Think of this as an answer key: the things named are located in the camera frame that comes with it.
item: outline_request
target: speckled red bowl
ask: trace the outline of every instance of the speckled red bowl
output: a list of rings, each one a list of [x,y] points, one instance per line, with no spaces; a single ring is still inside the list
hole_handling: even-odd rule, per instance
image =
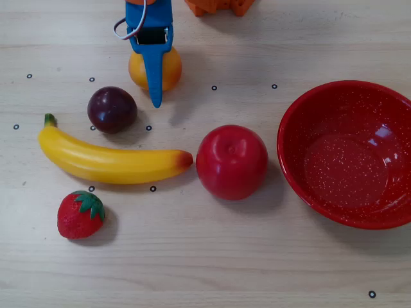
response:
[[[337,81],[286,111],[278,158],[313,209],[357,228],[411,221],[411,101],[381,85]]]

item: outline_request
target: white cable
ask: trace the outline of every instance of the white cable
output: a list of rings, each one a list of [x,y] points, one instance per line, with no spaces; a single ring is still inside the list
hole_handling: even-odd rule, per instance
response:
[[[136,35],[137,33],[139,33],[139,31],[140,31],[141,28],[143,27],[144,21],[146,20],[146,15],[147,15],[147,0],[144,0],[143,14],[142,14],[142,16],[141,16],[141,20],[140,20],[140,23],[139,23],[139,25],[137,26],[137,28],[136,28],[133,32],[130,32],[128,35],[125,35],[124,37],[120,37],[120,36],[117,34],[117,31],[116,31],[116,30],[117,30],[117,28],[118,28],[118,26],[119,26],[120,24],[122,24],[122,23],[124,23],[124,22],[126,21],[126,19],[123,18],[123,19],[121,19],[120,21],[118,21],[118,22],[114,25],[114,29],[113,29],[114,34],[115,34],[118,38],[120,38],[120,39],[122,39],[122,40],[129,40],[129,39],[131,39],[134,35]]]

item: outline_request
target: orange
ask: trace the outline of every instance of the orange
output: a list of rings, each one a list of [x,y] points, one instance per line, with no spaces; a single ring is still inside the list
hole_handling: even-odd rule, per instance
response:
[[[162,90],[167,91],[173,88],[181,77],[181,58],[177,50],[173,47],[169,53],[165,53],[162,58]],[[128,62],[128,72],[131,79],[143,89],[148,90],[146,67],[143,56],[135,53],[131,54]]]

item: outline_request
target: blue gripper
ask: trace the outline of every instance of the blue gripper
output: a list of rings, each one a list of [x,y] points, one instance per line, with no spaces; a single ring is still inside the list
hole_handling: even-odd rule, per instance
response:
[[[138,27],[142,14],[143,5],[126,2],[127,33],[131,33]],[[139,44],[137,35],[130,38],[130,43],[133,50],[143,56],[148,91],[154,107],[159,108],[162,101],[162,57],[165,53],[171,51],[174,38],[171,0],[156,0],[156,2],[147,6],[146,20],[141,30],[150,29],[164,31],[166,42],[163,44]]]

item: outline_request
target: red strawberry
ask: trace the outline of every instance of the red strawberry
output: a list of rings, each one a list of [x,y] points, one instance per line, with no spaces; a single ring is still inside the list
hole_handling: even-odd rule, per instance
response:
[[[83,239],[101,228],[104,217],[99,198],[87,191],[75,191],[63,199],[58,209],[57,228],[63,237]]]

